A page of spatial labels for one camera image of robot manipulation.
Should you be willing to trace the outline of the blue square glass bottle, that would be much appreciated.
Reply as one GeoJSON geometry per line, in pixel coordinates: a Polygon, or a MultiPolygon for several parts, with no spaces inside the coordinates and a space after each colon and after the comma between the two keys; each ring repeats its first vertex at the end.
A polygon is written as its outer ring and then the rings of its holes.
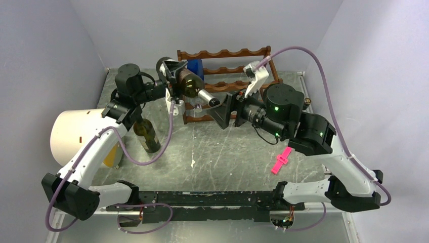
{"type": "Polygon", "coordinates": [[[188,59],[187,68],[204,80],[204,68],[201,59],[188,59]]]}

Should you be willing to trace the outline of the labelled green wine bottle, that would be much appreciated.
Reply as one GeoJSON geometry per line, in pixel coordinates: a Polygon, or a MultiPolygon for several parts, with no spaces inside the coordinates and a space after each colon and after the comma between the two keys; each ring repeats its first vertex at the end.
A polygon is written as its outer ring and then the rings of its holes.
{"type": "MultiPolygon", "coordinates": [[[[160,58],[156,63],[156,70],[159,77],[159,66],[160,60],[174,60],[170,57],[160,58]]],[[[202,101],[206,102],[210,107],[216,107],[221,104],[220,100],[214,97],[210,92],[205,89],[204,81],[191,72],[187,67],[185,67],[180,73],[180,81],[182,94],[171,94],[175,98],[180,98],[185,96],[188,98],[199,98],[202,101]]]]}

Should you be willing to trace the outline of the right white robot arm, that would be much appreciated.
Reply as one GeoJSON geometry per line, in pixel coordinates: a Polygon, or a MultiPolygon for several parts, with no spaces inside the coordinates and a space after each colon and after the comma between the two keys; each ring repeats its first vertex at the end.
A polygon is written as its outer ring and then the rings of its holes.
{"type": "Polygon", "coordinates": [[[325,117],[305,112],[304,106],[302,92],[286,84],[273,84],[264,91],[262,100],[254,95],[245,97],[239,91],[229,92],[208,114],[225,129],[235,112],[236,127],[250,123],[277,141],[287,141],[294,151],[331,171],[329,178],[316,182],[279,182],[273,196],[276,208],[327,202],[350,213],[379,209],[381,195],[376,186],[382,182],[382,171],[366,169],[347,155],[335,127],[325,117]]]}

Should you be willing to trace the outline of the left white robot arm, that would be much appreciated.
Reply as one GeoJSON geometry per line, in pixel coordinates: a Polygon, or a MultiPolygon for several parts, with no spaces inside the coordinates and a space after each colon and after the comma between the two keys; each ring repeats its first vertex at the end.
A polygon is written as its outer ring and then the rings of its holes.
{"type": "Polygon", "coordinates": [[[49,210],[59,209],[78,220],[88,219],[98,208],[119,205],[132,211],[140,204],[139,189],[130,182],[93,187],[92,180],[111,149],[142,118],[142,104],[166,98],[169,109],[178,102],[179,74],[186,61],[161,58],[156,64],[158,79],[144,82],[146,73],[132,63],[119,67],[116,89],[95,120],[91,138],[58,173],[46,174],[42,187],[49,210]]]}

